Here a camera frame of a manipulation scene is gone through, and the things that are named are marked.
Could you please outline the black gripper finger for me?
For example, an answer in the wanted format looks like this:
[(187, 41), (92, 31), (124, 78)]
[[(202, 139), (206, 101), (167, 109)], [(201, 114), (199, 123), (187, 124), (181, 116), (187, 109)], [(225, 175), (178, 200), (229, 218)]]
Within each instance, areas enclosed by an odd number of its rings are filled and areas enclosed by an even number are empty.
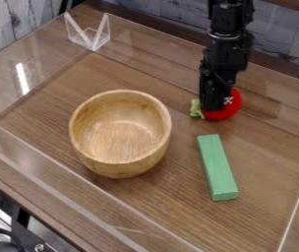
[(213, 77), (207, 68), (199, 69), (199, 101), (203, 110), (213, 110)]
[(225, 85), (217, 79), (213, 79), (213, 103), (214, 109), (206, 111), (222, 110), (225, 107), (226, 99), (231, 96), (233, 88)]

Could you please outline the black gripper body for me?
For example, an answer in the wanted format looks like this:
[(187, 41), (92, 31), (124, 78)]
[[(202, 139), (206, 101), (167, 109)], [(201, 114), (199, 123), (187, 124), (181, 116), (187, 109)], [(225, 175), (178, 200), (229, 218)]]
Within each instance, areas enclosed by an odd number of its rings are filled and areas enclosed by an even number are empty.
[(201, 74), (223, 86), (234, 86), (238, 73), (249, 66), (255, 37), (246, 29), (230, 34), (210, 31), (207, 35), (210, 45), (203, 49)]

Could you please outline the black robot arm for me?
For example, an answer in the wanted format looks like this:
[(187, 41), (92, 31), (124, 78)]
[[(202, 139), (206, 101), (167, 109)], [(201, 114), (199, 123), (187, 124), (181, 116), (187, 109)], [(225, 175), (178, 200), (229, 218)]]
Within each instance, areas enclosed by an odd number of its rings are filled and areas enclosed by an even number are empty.
[(247, 30), (254, 20), (254, 0), (209, 0), (209, 46), (199, 64), (201, 109), (225, 110), (234, 100), (237, 76), (247, 70), (255, 37)]

